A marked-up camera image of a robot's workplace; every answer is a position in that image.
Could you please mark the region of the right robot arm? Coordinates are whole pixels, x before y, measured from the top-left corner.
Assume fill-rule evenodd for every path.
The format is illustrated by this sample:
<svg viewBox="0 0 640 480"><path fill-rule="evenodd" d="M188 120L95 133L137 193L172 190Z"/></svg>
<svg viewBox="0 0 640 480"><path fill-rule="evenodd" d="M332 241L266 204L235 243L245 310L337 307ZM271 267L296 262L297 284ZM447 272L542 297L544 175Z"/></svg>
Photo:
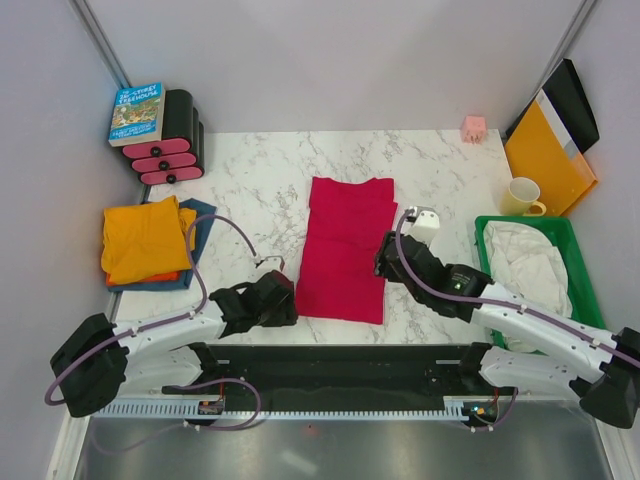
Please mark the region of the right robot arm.
<svg viewBox="0 0 640 480"><path fill-rule="evenodd" d="M514 337L533 347L511 353L472 344L458 381L477 394L490 385L547 393L579 404L610 426L629 429L639 410L639 334L614 334L533 307L487 274L467 265L443 264L413 237L387 232L374 273L403 284L413 299L437 314Z"/></svg>

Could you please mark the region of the red t-shirt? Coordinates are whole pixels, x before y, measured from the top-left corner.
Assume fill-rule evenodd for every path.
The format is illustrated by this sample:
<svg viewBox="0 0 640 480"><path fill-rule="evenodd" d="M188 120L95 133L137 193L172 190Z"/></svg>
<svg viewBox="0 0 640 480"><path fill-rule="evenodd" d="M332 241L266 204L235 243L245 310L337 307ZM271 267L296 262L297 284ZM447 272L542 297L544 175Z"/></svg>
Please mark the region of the red t-shirt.
<svg viewBox="0 0 640 480"><path fill-rule="evenodd" d="M391 178L312 180L295 297L300 315L384 322L385 281L374 275L374 257L396 216L394 195Z"/></svg>

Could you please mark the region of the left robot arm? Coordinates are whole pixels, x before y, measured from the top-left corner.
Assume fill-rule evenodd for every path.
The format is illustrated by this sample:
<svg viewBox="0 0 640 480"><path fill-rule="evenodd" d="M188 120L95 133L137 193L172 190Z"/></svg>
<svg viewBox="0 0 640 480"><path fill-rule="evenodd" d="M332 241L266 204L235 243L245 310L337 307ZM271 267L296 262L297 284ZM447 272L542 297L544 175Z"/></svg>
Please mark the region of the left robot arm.
<svg viewBox="0 0 640 480"><path fill-rule="evenodd" d="M277 270L220 288L169 318L115 324L95 314L51 357L55 381L45 402L82 418L118 397L165 387L208 393L218 385L220 371L200 359L193 346L254 327L293 326L297 319L294 284Z"/></svg>

